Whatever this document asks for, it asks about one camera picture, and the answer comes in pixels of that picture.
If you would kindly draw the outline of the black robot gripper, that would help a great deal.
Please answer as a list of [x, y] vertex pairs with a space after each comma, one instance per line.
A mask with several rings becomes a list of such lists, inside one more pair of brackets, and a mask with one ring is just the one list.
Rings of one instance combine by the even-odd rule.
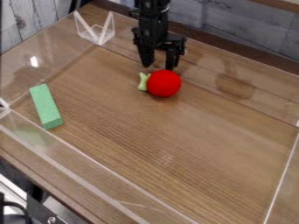
[[178, 67], [181, 55], [186, 54], [185, 36], [169, 32], [171, 0], [135, 0], [131, 15], [138, 19], [132, 29], [142, 64], [150, 67], [155, 62], [155, 49], [166, 51], [166, 69]]

